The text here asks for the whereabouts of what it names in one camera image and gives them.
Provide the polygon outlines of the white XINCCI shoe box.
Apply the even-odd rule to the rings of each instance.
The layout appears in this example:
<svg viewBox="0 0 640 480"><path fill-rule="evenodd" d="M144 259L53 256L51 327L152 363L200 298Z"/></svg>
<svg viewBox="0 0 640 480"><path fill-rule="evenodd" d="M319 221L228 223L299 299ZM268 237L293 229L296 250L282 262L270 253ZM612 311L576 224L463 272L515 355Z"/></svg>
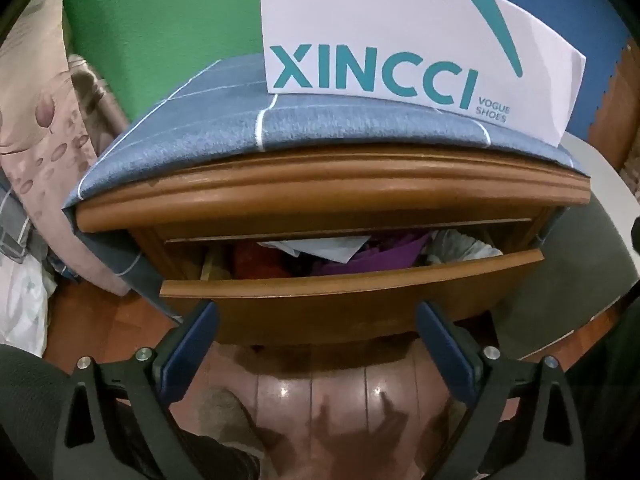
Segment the white XINCCI shoe box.
<svg viewBox="0 0 640 480"><path fill-rule="evenodd" d="M428 106L558 145L586 59L508 0L260 0L272 93Z"/></svg>

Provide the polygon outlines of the white floral bedsheet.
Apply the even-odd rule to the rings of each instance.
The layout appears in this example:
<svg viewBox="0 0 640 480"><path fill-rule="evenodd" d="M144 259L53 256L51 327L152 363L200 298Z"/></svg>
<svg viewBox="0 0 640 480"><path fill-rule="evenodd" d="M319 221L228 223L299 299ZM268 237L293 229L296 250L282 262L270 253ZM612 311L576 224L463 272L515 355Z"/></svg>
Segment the white floral bedsheet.
<svg viewBox="0 0 640 480"><path fill-rule="evenodd" d="M48 302L55 281L28 254L22 263L1 255L0 340L2 344L43 357L47 348Z"/></svg>

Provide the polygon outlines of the blue checked cloth cover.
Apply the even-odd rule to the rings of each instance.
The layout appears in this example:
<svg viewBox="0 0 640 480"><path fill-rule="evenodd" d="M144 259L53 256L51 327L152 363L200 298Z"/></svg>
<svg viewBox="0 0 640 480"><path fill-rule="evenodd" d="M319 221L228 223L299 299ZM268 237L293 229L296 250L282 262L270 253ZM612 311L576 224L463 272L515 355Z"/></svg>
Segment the blue checked cloth cover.
<svg viewBox="0 0 640 480"><path fill-rule="evenodd" d="M412 143L480 148L584 168L553 146L484 120L410 103L267 91L262 56L218 60L121 133L63 205L74 230L78 204L119 185L231 156L326 144Z"/></svg>

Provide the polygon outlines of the red underwear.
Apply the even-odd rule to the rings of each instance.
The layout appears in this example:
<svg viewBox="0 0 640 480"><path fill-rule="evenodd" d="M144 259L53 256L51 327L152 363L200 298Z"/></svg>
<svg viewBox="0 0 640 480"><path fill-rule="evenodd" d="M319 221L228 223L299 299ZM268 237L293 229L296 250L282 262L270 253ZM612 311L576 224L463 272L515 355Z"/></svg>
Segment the red underwear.
<svg viewBox="0 0 640 480"><path fill-rule="evenodd" d="M268 280L289 276L275 249L262 247L252 240L241 240L235 244L233 277L237 280Z"/></svg>

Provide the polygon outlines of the green foam wall mat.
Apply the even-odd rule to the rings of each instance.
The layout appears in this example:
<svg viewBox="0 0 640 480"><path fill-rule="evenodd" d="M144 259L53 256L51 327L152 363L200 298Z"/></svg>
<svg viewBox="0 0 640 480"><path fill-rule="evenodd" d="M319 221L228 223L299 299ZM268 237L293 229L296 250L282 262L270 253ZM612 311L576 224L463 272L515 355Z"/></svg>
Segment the green foam wall mat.
<svg viewBox="0 0 640 480"><path fill-rule="evenodd" d="M262 50L259 0L64 0L72 44L129 119L221 58Z"/></svg>

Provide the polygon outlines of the grey ribbed garment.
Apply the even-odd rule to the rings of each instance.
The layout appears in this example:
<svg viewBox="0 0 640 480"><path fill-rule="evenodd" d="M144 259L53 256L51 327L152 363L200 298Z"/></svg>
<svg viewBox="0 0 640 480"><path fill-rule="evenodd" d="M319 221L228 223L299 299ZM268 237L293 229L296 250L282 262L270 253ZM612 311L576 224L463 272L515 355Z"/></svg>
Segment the grey ribbed garment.
<svg viewBox="0 0 640 480"><path fill-rule="evenodd" d="M499 249L457 230L437 231L424 249L430 263L456 263L498 257Z"/></svg>

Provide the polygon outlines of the wooden drawer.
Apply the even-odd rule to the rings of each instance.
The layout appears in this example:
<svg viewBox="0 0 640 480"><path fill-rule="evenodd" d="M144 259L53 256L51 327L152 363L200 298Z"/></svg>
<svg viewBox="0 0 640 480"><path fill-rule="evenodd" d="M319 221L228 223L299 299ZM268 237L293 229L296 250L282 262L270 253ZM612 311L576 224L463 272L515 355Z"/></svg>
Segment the wooden drawer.
<svg viewBox="0 0 640 480"><path fill-rule="evenodd" d="M169 302L212 300L222 344L342 344L412 332L416 306L431 301L454 320L495 307L544 260L538 248L500 252L483 244L472 257L445 254L448 230L427 233L420 263L364 273L264 280L167 280Z"/></svg>

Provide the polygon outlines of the wooden nightstand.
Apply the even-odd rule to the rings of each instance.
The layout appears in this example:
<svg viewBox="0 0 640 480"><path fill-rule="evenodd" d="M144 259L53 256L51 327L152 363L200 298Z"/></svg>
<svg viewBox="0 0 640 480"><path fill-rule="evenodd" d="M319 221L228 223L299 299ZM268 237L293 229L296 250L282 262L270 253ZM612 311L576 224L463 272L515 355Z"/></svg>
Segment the wooden nightstand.
<svg viewBox="0 0 640 480"><path fill-rule="evenodd" d="M548 221L590 194L586 176L541 160L349 146L237 157L122 185L80 203L77 219L84 234L131 235L160 274L160 293L167 280L236 280L241 240L475 228L500 252L536 248Z"/></svg>

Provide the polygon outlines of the purple underwear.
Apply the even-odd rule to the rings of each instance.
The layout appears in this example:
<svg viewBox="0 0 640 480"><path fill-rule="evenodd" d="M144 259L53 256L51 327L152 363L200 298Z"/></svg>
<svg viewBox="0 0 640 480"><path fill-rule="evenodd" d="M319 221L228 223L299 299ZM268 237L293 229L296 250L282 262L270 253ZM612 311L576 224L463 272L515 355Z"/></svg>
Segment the purple underwear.
<svg viewBox="0 0 640 480"><path fill-rule="evenodd" d="M317 264L314 267L314 275L361 274L407 269L413 266L423 246L431 237L432 233L426 232L421 235L408 234L404 237L374 238L356 252L348 263Z"/></svg>

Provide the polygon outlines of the floral pink pillow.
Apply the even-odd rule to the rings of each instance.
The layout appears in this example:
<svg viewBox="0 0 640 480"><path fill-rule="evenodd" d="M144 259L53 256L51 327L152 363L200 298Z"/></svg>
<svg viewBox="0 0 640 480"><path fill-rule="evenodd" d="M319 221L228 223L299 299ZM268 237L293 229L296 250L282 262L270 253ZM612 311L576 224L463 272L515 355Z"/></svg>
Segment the floral pink pillow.
<svg viewBox="0 0 640 480"><path fill-rule="evenodd" d="M95 161L68 66L63 0L29 0L1 46L1 166L62 263L122 296L129 287L82 244L63 214Z"/></svg>

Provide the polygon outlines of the pale grey underwear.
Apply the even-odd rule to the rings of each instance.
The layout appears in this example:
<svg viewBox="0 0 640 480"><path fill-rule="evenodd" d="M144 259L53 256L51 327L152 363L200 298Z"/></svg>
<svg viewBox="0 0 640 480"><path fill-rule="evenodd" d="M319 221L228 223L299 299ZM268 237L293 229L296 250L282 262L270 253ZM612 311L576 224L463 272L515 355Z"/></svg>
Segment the pale grey underwear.
<svg viewBox="0 0 640 480"><path fill-rule="evenodd" d="M335 263L349 263L350 259L369 240L368 236L342 236L306 238L306 240L275 240L274 242L259 242L258 245L280 250L280 252L294 258L305 254Z"/></svg>

